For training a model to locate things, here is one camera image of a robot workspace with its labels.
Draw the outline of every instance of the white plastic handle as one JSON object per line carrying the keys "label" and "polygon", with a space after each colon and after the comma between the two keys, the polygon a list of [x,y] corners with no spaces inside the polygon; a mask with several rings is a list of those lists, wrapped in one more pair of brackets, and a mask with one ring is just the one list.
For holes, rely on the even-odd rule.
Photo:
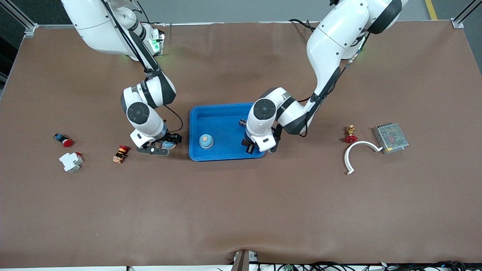
{"label": "white plastic handle", "polygon": [[375,146],[374,144],[372,144],[372,143],[370,143],[370,142],[368,142],[368,141],[358,141],[358,142],[355,142],[355,143],[351,144],[350,147],[348,147],[347,151],[345,152],[345,165],[347,166],[347,169],[348,169],[347,175],[350,175],[350,174],[353,173],[353,171],[355,171],[355,170],[353,169],[353,167],[351,166],[351,164],[350,164],[350,159],[349,159],[349,157],[348,157],[349,154],[350,154],[350,150],[351,150],[351,148],[353,148],[354,146],[359,145],[359,144],[369,146],[369,147],[371,147],[374,151],[377,151],[377,152],[383,150],[383,148],[379,148],[379,147]]}

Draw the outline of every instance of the light blue round object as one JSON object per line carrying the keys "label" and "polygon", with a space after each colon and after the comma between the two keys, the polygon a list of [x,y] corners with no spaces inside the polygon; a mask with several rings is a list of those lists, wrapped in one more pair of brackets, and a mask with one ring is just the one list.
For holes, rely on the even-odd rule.
{"label": "light blue round object", "polygon": [[163,141],[162,143],[162,148],[164,149],[173,149],[174,147],[176,147],[174,142]]}
{"label": "light blue round object", "polygon": [[203,134],[201,135],[201,137],[199,138],[199,145],[203,148],[203,149],[209,149],[210,147],[212,147],[214,144],[214,139],[211,135],[208,135],[208,134]]}

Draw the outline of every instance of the white robot link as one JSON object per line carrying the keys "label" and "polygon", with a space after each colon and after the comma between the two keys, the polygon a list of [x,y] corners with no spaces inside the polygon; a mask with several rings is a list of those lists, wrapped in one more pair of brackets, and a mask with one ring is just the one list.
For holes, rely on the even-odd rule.
{"label": "white robot link", "polygon": [[333,91],[340,77],[340,61],[357,54],[352,46],[365,32],[379,34],[391,27],[408,0],[331,0],[336,6],[320,22],[308,40],[308,59],[315,71],[317,86],[302,106],[281,87],[271,88],[257,100],[248,115],[242,144],[252,153],[275,152],[282,129],[306,136],[313,116]]}
{"label": "white robot link", "polygon": [[134,12],[126,8],[132,4],[130,0],[62,0],[62,4],[89,47],[106,54],[128,55],[142,64],[146,79],[124,89],[120,103],[135,128],[131,139],[137,151],[168,155],[182,137],[168,131],[154,110],[172,103],[176,97],[173,83],[153,57],[162,50],[163,33],[140,23]]}

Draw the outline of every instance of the red and yellow component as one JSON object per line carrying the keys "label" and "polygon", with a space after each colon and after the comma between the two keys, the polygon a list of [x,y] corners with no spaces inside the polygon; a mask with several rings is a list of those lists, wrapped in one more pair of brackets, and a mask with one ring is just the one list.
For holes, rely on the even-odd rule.
{"label": "red and yellow component", "polygon": [[350,125],[347,127],[348,136],[345,137],[345,142],[349,144],[357,142],[358,137],[353,135],[354,132],[355,132],[355,127],[353,125]]}
{"label": "red and yellow component", "polygon": [[116,163],[122,163],[124,158],[127,157],[127,152],[130,150],[129,147],[120,145],[119,150],[117,151],[116,155],[112,158],[112,160]]}

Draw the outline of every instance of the blue plastic tray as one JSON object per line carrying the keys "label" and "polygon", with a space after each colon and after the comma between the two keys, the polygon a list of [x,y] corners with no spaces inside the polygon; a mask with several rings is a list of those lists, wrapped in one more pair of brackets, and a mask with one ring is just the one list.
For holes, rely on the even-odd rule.
{"label": "blue plastic tray", "polygon": [[[250,159],[263,156],[258,147],[253,154],[246,152],[241,145],[244,127],[240,119],[247,119],[253,103],[197,106],[191,110],[189,127],[189,156],[194,161],[215,161]],[[214,145],[203,149],[199,137],[203,134],[213,136]]]}

